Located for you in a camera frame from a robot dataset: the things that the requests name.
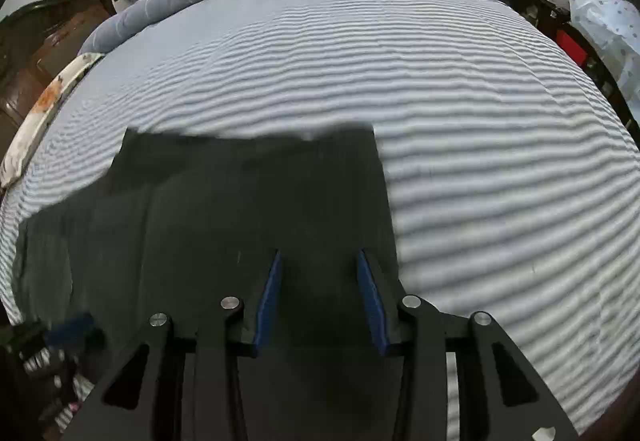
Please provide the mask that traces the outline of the dark grey denim pants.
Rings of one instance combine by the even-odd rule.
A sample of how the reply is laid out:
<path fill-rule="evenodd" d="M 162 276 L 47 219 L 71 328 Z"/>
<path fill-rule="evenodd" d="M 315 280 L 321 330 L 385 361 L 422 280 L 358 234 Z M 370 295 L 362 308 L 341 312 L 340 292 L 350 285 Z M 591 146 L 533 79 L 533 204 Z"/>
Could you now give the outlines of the dark grey denim pants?
<path fill-rule="evenodd" d="M 250 439 L 386 440 L 400 366 L 372 341 L 361 250 L 396 270 L 370 128 L 256 139 L 128 130 L 103 176 L 21 223 L 12 289 L 25 317 L 90 313 L 115 357 L 157 312 L 192 334 L 280 257 L 268 343 L 240 364 Z"/>

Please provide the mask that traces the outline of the grey white striped bed sheet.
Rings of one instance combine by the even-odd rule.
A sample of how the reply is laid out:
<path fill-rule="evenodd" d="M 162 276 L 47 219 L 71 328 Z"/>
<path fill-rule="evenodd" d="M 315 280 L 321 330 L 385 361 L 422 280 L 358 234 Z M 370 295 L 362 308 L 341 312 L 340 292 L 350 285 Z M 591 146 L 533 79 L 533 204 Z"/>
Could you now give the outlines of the grey white striped bed sheet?
<path fill-rule="evenodd" d="M 496 0 L 203 0 L 103 59 L 1 205 L 18 227 L 110 167 L 127 128 L 374 128 L 401 279 L 491 312 L 578 430 L 639 363 L 639 152 L 591 79 Z"/>

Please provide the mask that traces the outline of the floral white orange pillow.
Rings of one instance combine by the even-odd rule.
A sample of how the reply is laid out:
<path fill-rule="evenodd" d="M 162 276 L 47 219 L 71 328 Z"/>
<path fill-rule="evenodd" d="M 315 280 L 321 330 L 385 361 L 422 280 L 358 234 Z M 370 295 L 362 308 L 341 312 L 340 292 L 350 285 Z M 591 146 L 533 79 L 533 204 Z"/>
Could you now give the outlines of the floral white orange pillow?
<path fill-rule="evenodd" d="M 81 53 L 42 91 L 17 129 L 1 162 L 1 189 L 6 190 L 22 178 L 58 110 L 88 71 L 104 57 L 103 53 Z"/>

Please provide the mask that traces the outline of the dark carved wooden headboard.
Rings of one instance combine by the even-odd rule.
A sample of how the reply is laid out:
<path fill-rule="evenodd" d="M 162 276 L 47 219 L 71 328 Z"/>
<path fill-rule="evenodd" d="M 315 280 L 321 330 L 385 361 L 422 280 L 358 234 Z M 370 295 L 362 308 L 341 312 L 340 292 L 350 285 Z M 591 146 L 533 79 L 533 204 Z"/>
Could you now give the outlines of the dark carved wooden headboard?
<path fill-rule="evenodd" d="M 1 21 L 1 151 L 86 38 L 114 16 L 112 0 L 37 0 Z"/>

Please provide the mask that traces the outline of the white dotted cloth cover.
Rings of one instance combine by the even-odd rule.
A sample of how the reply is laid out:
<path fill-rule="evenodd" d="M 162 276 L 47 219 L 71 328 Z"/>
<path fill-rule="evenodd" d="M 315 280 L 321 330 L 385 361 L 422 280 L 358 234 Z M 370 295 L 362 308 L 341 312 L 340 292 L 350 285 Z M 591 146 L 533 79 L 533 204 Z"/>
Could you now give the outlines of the white dotted cloth cover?
<path fill-rule="evenodd" d="M 570 14 L 639 120 L 639 10 L 626 0 L 546 0 Z"/>

